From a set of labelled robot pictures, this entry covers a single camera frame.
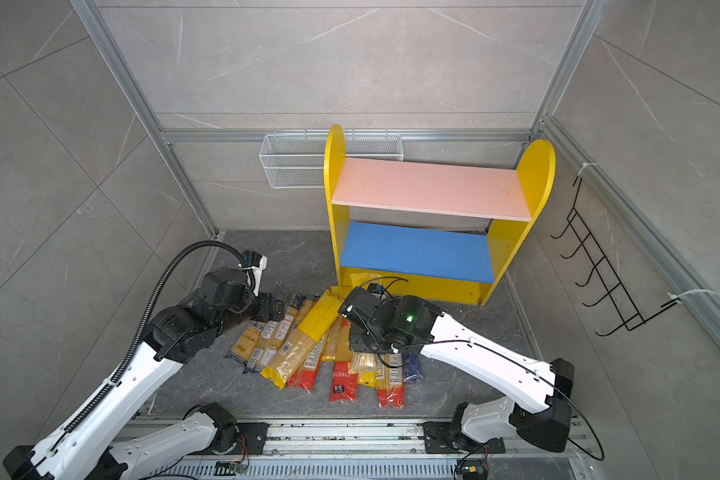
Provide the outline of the yellow topped spaghetti bag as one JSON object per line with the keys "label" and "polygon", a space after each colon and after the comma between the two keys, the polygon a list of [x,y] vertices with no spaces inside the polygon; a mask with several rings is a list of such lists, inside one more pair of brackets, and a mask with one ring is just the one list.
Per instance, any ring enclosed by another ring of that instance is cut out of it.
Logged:
{"label": "yellow topped spaghetti bag", "polygon": [[373,353],[354,352],[349,362],[349,374],[356,375],[358,384],[370,388],[376,387],[377,357]]}

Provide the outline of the blue Barilla spaghetti box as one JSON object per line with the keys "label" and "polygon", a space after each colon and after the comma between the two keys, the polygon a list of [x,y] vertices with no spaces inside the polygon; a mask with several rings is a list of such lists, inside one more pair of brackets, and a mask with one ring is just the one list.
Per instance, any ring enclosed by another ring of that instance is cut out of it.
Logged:
{"label": "blue Barilla spaghetti box", "polygon": [[423,370],[417,353],[404,352],[403,379],[405,383],[416,383],[424,379]]}

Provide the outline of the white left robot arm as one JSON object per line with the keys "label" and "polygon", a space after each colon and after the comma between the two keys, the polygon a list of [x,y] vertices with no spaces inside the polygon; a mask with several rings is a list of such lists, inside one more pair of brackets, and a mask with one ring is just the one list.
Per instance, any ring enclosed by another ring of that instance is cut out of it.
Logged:
{"label": "white left robot arm", "polygon": [[130,441],[115,438],[148,398],[227,321],[271,310],[259,293],[266,261],[218,268],[176,306],[150,315],[132,354],[62,426],[35,445],[17,446],[3,465],[12,479],[141,479],[185,455],[226,454],[241,446],[235,417],[217,402],[191,408],[186,418]]}

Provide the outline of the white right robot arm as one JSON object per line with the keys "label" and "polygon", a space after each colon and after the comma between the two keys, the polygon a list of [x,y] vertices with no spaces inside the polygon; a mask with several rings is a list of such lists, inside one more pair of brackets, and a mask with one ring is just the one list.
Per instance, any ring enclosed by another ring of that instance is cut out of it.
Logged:
{"label": "white right robot arm", "polygon": [[507,349],[459,323],[439,306],[407,295],[386,299],[355,288],[338,309],[351,325],[350,348],[388,363],[411,352],[455,367],[502,392],[481,403],[461,403],[435,438],[457,451],[501,453],[506,437],[561,453],[570,433],[575,369]]}

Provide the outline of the red labelled spaghetti bag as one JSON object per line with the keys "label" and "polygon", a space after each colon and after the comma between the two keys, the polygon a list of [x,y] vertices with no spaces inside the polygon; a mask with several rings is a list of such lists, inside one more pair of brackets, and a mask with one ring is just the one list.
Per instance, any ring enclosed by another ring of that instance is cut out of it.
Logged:
{"label": "red labelled spaghetti bag", "polygon": [[404,406],[404,368],[401,354],[385,354],[378,359],[376,394],[380,408]]}

